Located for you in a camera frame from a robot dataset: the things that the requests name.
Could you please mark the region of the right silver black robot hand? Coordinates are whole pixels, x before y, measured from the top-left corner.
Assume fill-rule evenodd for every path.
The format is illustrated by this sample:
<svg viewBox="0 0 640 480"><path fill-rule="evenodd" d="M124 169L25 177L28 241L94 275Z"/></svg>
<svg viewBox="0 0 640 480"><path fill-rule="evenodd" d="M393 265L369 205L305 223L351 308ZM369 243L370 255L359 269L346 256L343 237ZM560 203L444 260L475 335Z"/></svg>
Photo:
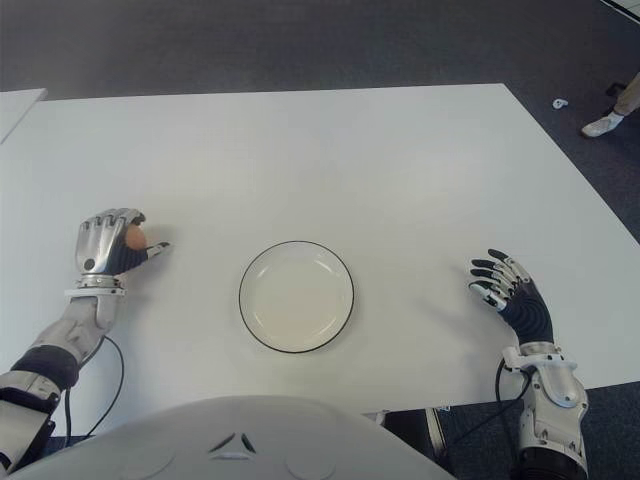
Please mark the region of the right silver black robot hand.
<svg viewBox="0 0 640 480"><path fill-rule="evenodd" d="M519 344L554 343L548 307L533 277L513 257L489 249L489 259L472 259L468 288L514 331Z"/></svg>

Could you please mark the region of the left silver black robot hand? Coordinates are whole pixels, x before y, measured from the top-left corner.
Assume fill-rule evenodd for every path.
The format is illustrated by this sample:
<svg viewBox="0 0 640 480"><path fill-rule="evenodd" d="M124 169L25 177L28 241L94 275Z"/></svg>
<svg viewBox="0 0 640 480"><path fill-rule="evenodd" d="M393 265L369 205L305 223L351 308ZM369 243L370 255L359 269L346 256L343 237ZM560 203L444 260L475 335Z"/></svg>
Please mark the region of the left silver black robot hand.
<svg viewBox="0 0 640 480"><path fill-rule="evenodd" d="M109 209L80 224L75 261L81 275L118 276L149 259L161 254L171 246L159 242L152 246L132 246L128 242L129 231L140 227L145 215L137 209Z"/></svg>

